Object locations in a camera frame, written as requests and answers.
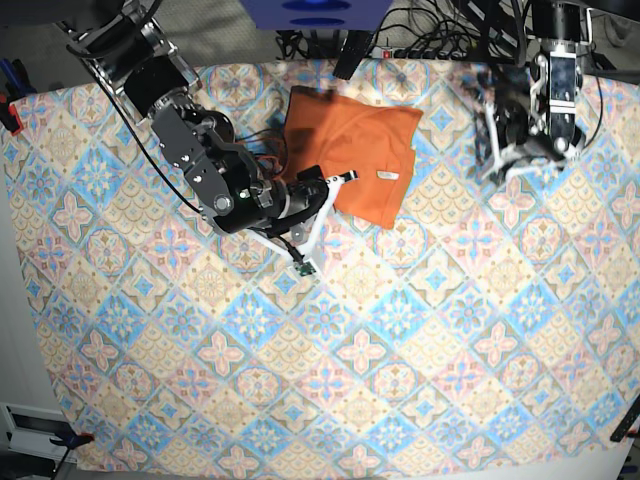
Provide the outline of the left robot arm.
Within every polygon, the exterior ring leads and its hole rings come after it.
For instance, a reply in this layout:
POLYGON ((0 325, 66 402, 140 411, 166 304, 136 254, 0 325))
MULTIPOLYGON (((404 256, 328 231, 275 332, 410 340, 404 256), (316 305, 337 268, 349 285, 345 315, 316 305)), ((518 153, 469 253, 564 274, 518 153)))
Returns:
POLYGON ((516 67, 493 68, 480 81, 480 133, 476 176, 497 186, 517 176, 561 172, 575 163, 587 141, 577 124, 583 86, 581 20, 590 10, 566 1, 528 1, 513 7, 516 67))

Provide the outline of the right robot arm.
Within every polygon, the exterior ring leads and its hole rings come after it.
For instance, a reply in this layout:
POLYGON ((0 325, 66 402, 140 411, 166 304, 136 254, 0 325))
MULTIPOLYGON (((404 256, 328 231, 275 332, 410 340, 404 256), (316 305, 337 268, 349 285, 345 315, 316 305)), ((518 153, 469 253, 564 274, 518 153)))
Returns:
POLYGON ((319 272, 316 243, 341 187, 355 171, 327 177, 314 165, 285 182, 236 140, 229 118, 198 104, 202 83, 155 19, 159 2, 56 1, 67 50, 125 123, 148 121, 165 160, 196 196, 219 235, 247 231, 288 259, 300 277, 319 272))

